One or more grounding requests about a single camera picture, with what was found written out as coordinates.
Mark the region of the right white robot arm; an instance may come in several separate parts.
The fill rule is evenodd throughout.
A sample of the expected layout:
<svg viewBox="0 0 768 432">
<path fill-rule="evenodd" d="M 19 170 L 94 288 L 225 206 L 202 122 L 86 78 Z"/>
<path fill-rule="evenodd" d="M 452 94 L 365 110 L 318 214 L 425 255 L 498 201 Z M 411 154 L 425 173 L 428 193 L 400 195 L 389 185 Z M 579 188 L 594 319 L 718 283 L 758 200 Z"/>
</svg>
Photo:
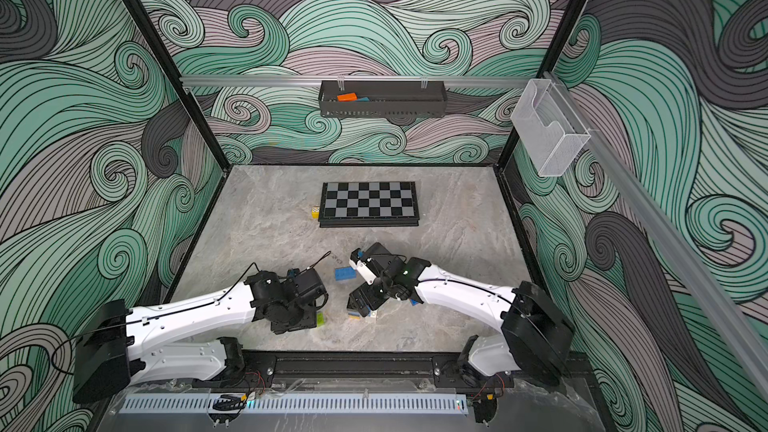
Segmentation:
<svg viewBox="0 0 768 432">
<path fill-rule="evenodd" d="M 366 317 L 386 301 L 441 306 L 492 328 L 495 334 L 467 340 L 457 366 L 492 377 L 520 371 L 541 386 L 557 387 L 569 374 L 574 323 L 547 293 L 530 281 L 516 287 L 465 278 L 418 257 L 404 257 L 375 243 L 351 252 L 349 265 L 364 283 L 349 294 L 347 310 Z"/>
</svg>

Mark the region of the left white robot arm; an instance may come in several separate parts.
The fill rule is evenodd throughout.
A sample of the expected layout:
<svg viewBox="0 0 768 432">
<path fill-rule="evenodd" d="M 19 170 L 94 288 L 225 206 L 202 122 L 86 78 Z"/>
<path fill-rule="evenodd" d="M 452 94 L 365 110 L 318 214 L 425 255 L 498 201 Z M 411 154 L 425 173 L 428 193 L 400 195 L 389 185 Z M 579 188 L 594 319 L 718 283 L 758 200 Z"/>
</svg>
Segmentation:
<svg viewBox="0 0 768 432">
<path fill-rule="evenodd" d="M 122 299 L 107 302 L 74 341 L 72 400 L 90 404 L 131 385 L 172 379 L 235 385 L 245 374 L 239 341 L 191 337 L 260 320 L 276 335 L 311 329 L 328 297 L 312 267 L 281 276 L 251 266 L 221 291 L 133 308 Z"/>
</svg>

